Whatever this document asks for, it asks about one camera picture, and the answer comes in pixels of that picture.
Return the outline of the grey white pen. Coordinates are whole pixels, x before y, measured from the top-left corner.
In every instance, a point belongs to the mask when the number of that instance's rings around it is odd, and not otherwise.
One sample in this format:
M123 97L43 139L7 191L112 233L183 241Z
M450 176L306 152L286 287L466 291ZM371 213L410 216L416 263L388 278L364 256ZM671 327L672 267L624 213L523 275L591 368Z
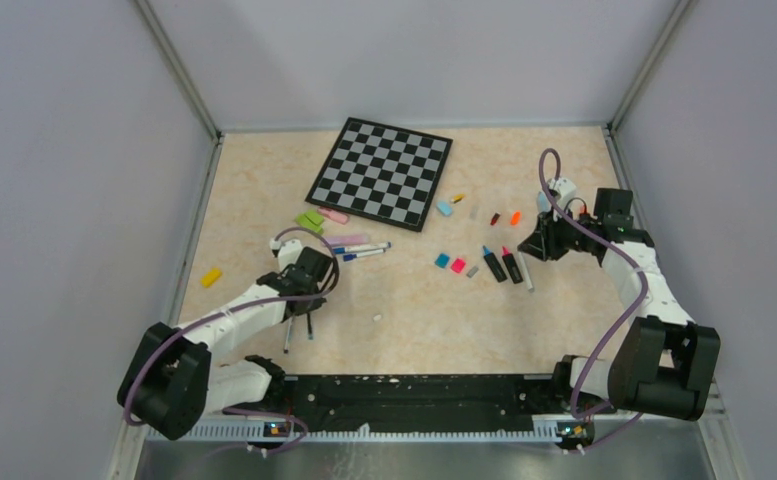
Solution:
M523 276L524 283L525 283L527 291L528 292L534 292L535 291L535 286L534 286L533 280L532 280L531 275L530 275L530 271L529 271L529 268L528 268L528 263L527 263L527 260L526 260L526 255L524 253L522 253L522 252L518 252L517 256L516 256L516 261L517 261L517 263L519 265L519 268L520 268L521 274Z

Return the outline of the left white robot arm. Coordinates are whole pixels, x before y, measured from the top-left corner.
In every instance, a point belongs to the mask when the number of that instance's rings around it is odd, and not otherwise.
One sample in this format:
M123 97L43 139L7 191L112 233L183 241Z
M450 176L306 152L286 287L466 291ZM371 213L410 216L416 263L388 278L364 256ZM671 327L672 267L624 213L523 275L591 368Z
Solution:
M126 423L177 440L203 416L229 406L250 403L266 414L281 407L279 366L260 356L219 361L254 335L320 308L339 265L296 241L276 254L279 271L262 275L234 300L192 322L158 322L144 332L117 392Z

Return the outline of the pink cap of highlighter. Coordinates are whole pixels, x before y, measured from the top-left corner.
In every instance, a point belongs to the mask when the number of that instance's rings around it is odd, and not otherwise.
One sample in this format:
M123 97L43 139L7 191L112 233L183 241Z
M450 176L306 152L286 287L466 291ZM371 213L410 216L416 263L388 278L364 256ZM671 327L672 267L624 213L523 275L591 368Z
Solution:
M463 272L463 270L466 267L466 261L462 258L456 258L452 264L450 265L450 269L457 274L460 274Z

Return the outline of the light blue highlighter cap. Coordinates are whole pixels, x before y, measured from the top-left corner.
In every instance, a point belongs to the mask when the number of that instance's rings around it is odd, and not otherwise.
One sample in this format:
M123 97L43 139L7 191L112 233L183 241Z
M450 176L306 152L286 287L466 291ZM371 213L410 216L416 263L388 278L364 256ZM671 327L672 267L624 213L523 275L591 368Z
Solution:
M443 215L443 216L445 216L445 217L450 217L450 216L452 216L452 215L453 215L453 212L454 212L454 210L453 210L452 206L451 206L449 203L447 203L447 202L444 202L444 201L439 201L439 202L436 204L436 209L437 209L437 211L438 211L438 212L439 212L441 215Z

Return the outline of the light blue highlighter body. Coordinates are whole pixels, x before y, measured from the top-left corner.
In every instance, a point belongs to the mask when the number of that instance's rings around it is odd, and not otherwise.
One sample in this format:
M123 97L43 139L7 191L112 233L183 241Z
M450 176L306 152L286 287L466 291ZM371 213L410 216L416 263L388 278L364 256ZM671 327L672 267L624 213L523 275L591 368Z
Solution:
M540 213L548 212L550 210L549 200L543 191L538 192L536 204Z

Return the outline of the black highlighter pink cap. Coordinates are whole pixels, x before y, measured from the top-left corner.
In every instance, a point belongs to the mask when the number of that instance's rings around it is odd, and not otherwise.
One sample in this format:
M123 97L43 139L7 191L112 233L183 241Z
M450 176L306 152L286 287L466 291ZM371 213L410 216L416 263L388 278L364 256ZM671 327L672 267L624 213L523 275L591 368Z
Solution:
M521 268L517 263L516 257L506 246L502 247L502 260L511 281L514 284L523 283L524 277Z

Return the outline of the blue cap of highlighter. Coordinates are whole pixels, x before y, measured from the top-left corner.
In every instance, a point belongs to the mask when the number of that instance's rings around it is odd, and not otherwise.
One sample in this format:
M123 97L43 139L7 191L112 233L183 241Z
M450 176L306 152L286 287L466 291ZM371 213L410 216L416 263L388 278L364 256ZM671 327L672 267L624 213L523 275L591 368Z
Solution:
M438 268L446 268L449 265L449 262L450 257L445 253L440 253L434 261L434 265Z

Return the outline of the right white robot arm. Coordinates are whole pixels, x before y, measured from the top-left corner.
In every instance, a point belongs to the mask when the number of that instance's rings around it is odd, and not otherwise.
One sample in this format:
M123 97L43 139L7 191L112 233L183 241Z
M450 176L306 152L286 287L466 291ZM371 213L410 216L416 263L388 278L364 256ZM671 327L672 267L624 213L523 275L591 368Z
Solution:
M541 191L535 230L518 249L541 261L569 252L595 257L625 306L604 337L622 326L628 331L610 361L600 357L603 343L587 357L565 356L559 365L569 373L550 385L553 404L578 417L613 408L699 419L721 349L718 332L697 324L676 300L652 237L634 223L631 191L599 189L592 213L573 214L574 199L560 188ZM579 410L591 395L600 404Z

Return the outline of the black highlighter blue cap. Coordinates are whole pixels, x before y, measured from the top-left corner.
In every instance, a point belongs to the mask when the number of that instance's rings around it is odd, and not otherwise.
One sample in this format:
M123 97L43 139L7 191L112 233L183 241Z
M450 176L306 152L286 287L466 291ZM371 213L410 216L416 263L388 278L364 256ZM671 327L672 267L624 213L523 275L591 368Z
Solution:
M494 279L498 283L502 283L507 280L507 274L505 270L503 269L499 259L497 256L485 245L482 246L482 253L483 253L483 260L488 266L490 272L492 273Z

